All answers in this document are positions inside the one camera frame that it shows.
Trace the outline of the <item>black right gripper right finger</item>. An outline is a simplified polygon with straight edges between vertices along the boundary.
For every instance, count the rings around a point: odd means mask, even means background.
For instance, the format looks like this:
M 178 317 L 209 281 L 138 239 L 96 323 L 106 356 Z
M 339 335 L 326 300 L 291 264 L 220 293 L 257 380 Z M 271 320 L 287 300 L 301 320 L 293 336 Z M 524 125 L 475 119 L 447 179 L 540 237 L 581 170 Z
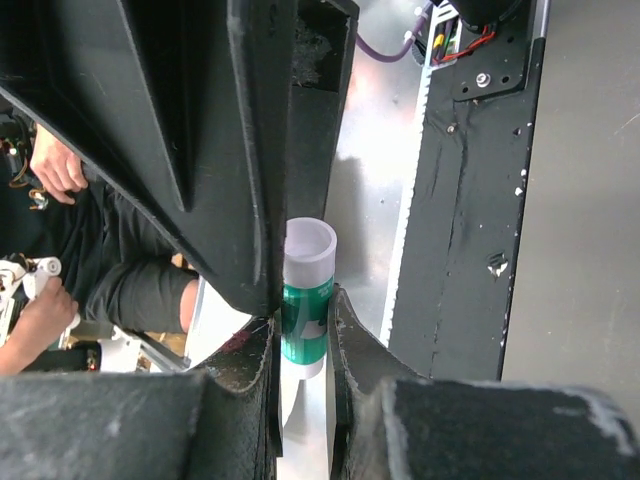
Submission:
M 639 440 L 604 393 L 429 380 L 359 321 L 328 310 L 327 437 L 334 479 L 635 479 Z

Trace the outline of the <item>green white glue stick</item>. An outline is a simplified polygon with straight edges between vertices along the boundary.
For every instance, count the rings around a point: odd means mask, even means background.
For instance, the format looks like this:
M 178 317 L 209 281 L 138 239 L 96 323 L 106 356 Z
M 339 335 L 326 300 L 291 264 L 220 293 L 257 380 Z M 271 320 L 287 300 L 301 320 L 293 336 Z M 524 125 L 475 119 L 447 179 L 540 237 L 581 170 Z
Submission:
M 324 365 L 337 244 L 334 229 L 322 220 L 287 221 L 281 352 L 296 379 L 310 379 Z

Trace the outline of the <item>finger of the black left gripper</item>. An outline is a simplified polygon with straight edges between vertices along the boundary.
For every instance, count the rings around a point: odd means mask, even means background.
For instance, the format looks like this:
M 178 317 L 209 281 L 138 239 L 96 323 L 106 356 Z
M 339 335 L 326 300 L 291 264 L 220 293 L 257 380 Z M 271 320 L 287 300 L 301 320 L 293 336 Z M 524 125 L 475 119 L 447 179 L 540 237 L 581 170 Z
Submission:
M 324 217 L 358 17 L 353 1 L 298 3 L 288 133 L 289 218 Z
M 279 306 L 297 5 L 5 1 L 1 92 L 229 305 Z

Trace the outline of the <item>operator right hand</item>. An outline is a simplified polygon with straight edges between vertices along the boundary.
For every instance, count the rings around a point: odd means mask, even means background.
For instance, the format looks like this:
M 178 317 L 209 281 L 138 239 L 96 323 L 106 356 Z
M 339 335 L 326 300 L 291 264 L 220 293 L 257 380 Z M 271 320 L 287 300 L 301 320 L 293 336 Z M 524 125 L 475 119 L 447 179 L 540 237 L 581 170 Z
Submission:
M 80 158 L 39 124 L 30 168 L 46 192 L 62 204 L 74 205 L 73 195 L 89 186 Z

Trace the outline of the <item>operator left hand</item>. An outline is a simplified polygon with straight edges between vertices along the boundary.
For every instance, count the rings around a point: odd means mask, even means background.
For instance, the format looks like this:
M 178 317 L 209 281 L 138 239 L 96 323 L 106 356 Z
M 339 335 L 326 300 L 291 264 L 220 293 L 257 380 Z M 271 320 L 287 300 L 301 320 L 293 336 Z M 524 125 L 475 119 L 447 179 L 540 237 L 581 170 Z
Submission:
M 1 374 L 23 371 L 61 336 L 78 313 L 78 303 L 59 277 L 48 279 L 40 294 L 22 310 L 9 339 L 1 346 Z

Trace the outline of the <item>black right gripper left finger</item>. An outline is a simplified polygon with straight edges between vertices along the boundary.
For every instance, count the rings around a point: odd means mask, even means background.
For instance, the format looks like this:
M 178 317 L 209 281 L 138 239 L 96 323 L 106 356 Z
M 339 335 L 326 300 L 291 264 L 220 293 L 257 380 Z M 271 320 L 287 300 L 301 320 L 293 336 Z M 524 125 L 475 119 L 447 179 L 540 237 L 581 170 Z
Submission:
M 282 453 L 274 324 L 247 323 L 194 369 L 1 381 L 5 479 L 272 479 Z

